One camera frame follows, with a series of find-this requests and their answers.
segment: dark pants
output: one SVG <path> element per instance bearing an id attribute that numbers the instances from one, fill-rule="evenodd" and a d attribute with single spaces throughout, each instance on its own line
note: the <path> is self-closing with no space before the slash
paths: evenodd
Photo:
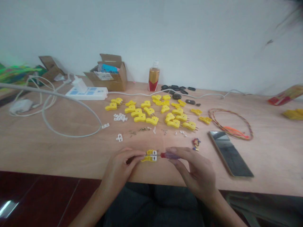
<path id="1" fill-rule="evenodd" d="M 126 183 L 103 226 L 204 226 L 196 197 L 185 187 Z"/>

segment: purple screwdriver handle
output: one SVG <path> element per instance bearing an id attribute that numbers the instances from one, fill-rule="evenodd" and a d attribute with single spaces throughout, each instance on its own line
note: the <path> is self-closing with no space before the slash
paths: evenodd
<path id="1" fill-rule="evenodd" d="M 180 157 L 171 152 L 165 152 L 165 153 L 161 153 L 161 158 L 179 159 Z"/>

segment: wooden table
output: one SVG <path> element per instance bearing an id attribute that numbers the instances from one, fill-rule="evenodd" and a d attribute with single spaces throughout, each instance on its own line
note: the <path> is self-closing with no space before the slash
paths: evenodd
<path id="1" fill-rule="evenodd" d="M 70 85 L 66 86 L 61 93 L 70 88 Z M 127 93 L 151 92 L 147 91 L 147 84 L 129 82 Z M 225 94 L 209 90 L 190 92 L 194 96 L 207 93 Z M 36 100 L 39 97 L 37 93 L 29 93 L 27 96 Z M 219 189 L 303 196 L 303 122 L 289 120 L 281 115 L 287 109 L 303 108 L 303 103 L 292 101 L 276 107 L 266 102 L 267 97 L 236 93 L 229 94 L 225 100 L 219 96 L 195 100 L 196 103 L 201 103 L 199 109 L 203 111 L 202 116 L 207 116 L 210 108 L 223 108 L 237 112 L 251 124 L 254 132 L 252 141 L 230 138 L 255 175 L 254 178 L 245 179 L 234 178 L 227 173 L 207 134 L 208 131 L 217 131 L 218 128 L 213 123 L 205 125 L 198 121 L 198 116 L 189 111 L 194 106 L 187 104 L 184 112 L 190 120 L 197 123 L 199 131 L 182 129 L 188 135 L 184 137 L 180 130 L 164 123 L 166 113 L 160 114 L 161 107 L 152 105 L 161 121 L 154 134 L 153 131 L 138 131 L 142 127 L 153 126 L 143 122 L 134 123 L 130 113 L 127 114 L 126 122 L 113 121 L 113 115 L 124 113 L 126 108 L 122 105 L 115 111 L 104 110 L 110 100 L 116 97 L 123 98 L 125 102 L 136 101 L 137 107 L 144 100 L 151 100 L 151 97 L 145 96 L 110 94 L 105 101 L 84 101 L 97 113 L 102 124 L 110 124 L 110 127 L 85 138 L 59 136 L 46 127 L 41 114 L 11 117 L 8 114 L 9 105 L 2 107 L 0 170 L 101 179 L 110 155 L 123 147 L 143 151 L 159 149 L 163 152 L 165 147 L 170 146 L 192 147 L 191 141 L 198 137 L 202 141 L 199 153 L 212 161 Z M 61 133 L 84 135 L 98 129 L 97 120 L 91 113 L 67 99 L 58 98 L 55 105 L 46 111 L 46 116 L 53 128 Z M 248 132 L 246 125 L 238 117 L 229 113 L 218 113 L 216 116 L 222 125 Z M 167 135 L 164 135 L 162 129 L 168 130 Z M 130 137 L 129 130 L 136 131 L 137 135 Z M 116 140 L 118 133 L 123 136 L 121 143 Z M 161 158 L 155 163 L 144 162 L 137 165 L 130 181 L 185 185 L 175 167 L 167 159 Z"/>

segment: cardboard box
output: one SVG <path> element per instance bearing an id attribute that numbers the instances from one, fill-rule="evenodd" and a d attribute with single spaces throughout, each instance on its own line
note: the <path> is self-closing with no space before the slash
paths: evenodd
<path id="1" fill-rule="evenodd" d="M 119 73 L 98 73 L 98 66 L 94 67 L 90 72 L 84 74 L 91 80 L 95 87 L 106 87 L 109 91 L 126 91 L 127 77 L 125 64 L 119 55 L 100 54 L 103 63 L 119 68 Z"/>

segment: smartphone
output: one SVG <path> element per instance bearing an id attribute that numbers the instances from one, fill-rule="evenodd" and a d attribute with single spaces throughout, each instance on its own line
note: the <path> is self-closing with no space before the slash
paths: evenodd
<path id="1" fill-rule="evenodd" d="M 229 137 L 222 131 L 209 131 L 209 135 L 214 142 L 223 162 L 234 177 L 254 177 L 245 161 L 231 143 Z"/>

